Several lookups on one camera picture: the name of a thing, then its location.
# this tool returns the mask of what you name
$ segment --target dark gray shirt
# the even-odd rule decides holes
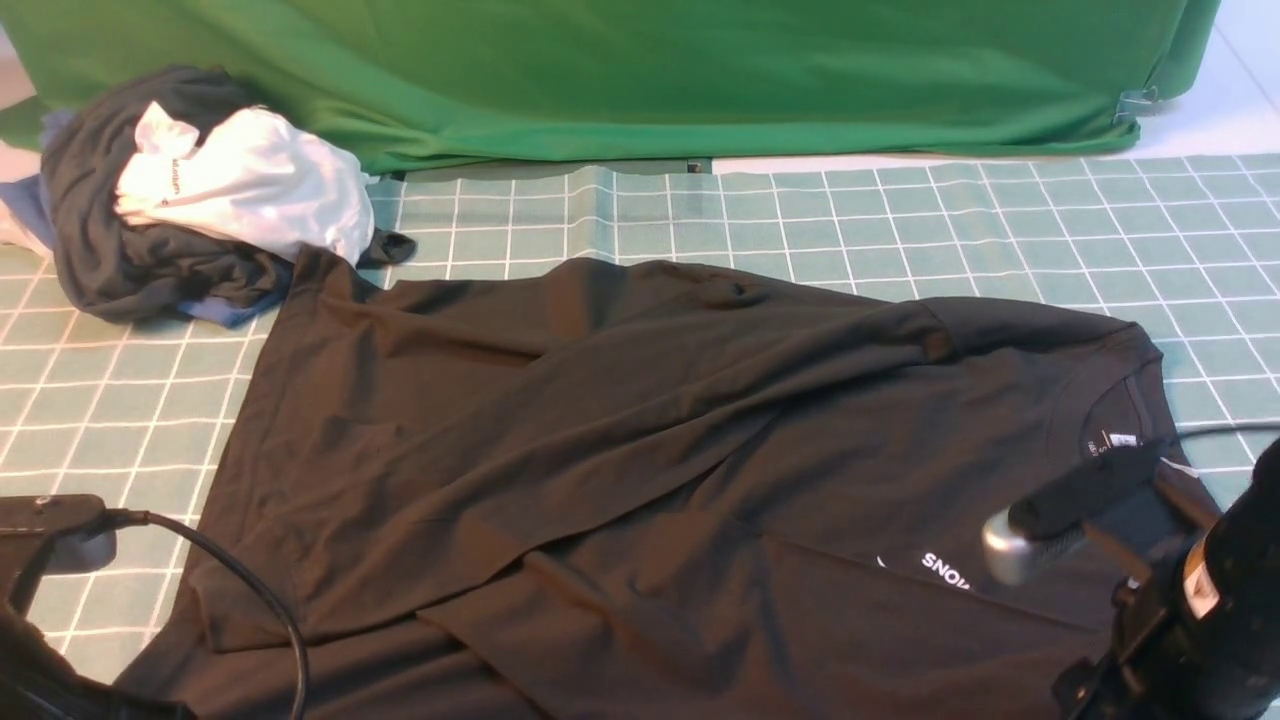
[[[384,291],[308,250],[201,528],[301,620],[315,719],[1052,719],[1121,570],[1004,588],[982,524],[1171,430],[1111,318],[671,263]],[[123,684],[271,717],[292,673],[192,553]]]

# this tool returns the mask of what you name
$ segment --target power cord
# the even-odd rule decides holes
[[[1226,433],[1280,433],[1280,423],[1229,423],[1222,425],[1208,425],[1183,430],[1170,438],[1169,445],[1206,436],[1220,436]]]
[[[289,711],[289,720],[302,720],[302,715],[307,706],[307,689],[311,684],[311,664],[307,660],[307,646],[302,639],[302,630],[298,629],[297,621],[289,615],[289,610],[280,602],[280,598],[266,587],[262,580],[257,579],[248,568],[246,568],[239,560],[232,557],[229,552],[219,547],[214,541],[209,539],[204,533],[193,528],[164,515],[155,515],[146,510],[109,510],[108,515],[114,520],[116,528],[137,528],[142,525],[157,525],[169,532],[177,533],[183,539],[188,541],[191,544],[204,550],[214,560],[223,564],[224,568],[232,571],[233,575],[239,578],[250,589],[253,591],[271,612],[280,620],[284,625],[284,630],[289,635],[289,644],[293,646],[293,660],[298,669],[297,689],[293,693],[293,708]]]

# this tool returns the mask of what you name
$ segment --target black device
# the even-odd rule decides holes
[[[99,570],[115,557],[115,532],[160,525],[225,565],[280,619],[293,646],[298,687],[291,717],[306,707],[302,633],[284,605],[243,565],[197,530],[146,511],[108,510],[92,495],[0,497],[0,720],[195,720],[182,703],[157,702],[82,678],[26,615],[45,575]]]
[[[1234,430],[1280,425],[1115,447],[988,521],[987,561],[1007,583],[1087,541],[1129,574],[1112,596],[1111,647],[1051,688],[1064,719],[1256,720],[1280,697],[1280,439],[1226,512],[1162,477],[1194,473],[1166,457],[1174,442]]]

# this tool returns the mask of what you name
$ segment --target green cloth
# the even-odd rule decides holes
[[[1189,87],[1217,1],[0,0],[0,23],[45,105],[221,65],[380,173],[1120,150],[1121,94]]]

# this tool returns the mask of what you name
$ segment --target black t-shirt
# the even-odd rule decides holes
[[[384,291],[308,250],[201,528],[298,618],[317,720],[1053,719],[1121,571],[1000,587],[982,524],[1171,430],[1111,318],[671,263]],[[122,685],[279,717],[292,678],[192,553]]]

